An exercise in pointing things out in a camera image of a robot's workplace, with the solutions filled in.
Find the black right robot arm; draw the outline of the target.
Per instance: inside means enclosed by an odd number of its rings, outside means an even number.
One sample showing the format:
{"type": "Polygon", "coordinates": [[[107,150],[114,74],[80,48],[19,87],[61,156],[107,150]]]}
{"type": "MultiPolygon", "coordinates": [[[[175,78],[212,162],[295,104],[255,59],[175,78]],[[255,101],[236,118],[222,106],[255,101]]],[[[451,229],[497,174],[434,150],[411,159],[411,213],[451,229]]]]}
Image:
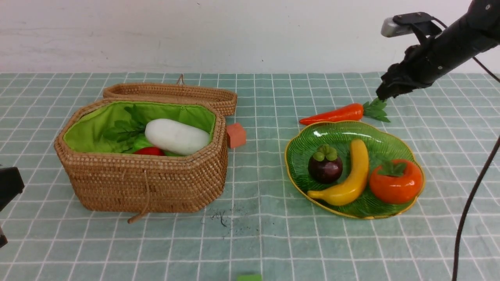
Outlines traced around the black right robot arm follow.
{"type": "Polygon", "coordinates": [[[437,18],[425,12],[386,18],[384,37],[414,34],[418,44],[405,50],[405,57],[381,76],[376,90],[379,100],[396,98],[433,85],[458,66],[499,45],[500,6],[498,0],[473,0],[467,12],[441,29],[437,18]]]}

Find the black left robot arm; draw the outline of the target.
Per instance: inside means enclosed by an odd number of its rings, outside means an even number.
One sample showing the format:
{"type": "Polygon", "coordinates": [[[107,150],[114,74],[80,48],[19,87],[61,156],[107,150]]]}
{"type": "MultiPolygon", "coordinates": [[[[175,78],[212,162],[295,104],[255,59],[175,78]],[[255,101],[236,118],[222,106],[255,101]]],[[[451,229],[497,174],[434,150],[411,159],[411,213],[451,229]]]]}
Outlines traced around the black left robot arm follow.
{"type": "Polygon", "coordinates": [[[17,167],[0,169],[0,211],[2,211],[18,194],[23,192],[25,184],[17,167]]]}

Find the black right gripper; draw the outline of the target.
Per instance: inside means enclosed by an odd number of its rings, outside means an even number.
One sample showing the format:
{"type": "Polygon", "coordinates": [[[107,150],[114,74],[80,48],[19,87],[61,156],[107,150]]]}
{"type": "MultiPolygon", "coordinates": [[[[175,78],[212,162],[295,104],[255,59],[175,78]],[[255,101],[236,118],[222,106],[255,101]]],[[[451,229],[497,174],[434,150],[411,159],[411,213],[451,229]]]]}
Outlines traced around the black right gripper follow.
{"type": "Polygon", "coordinates": [[[413,45],[405,50],[399,63],[391,64],[381,76],[381,84],[376,90],[377,98],[386,101],[407,94],[415,89],[430,87],[445,75],[445,67],[438,66],[434,57],[429,57],[428,49],[413,45]]]}

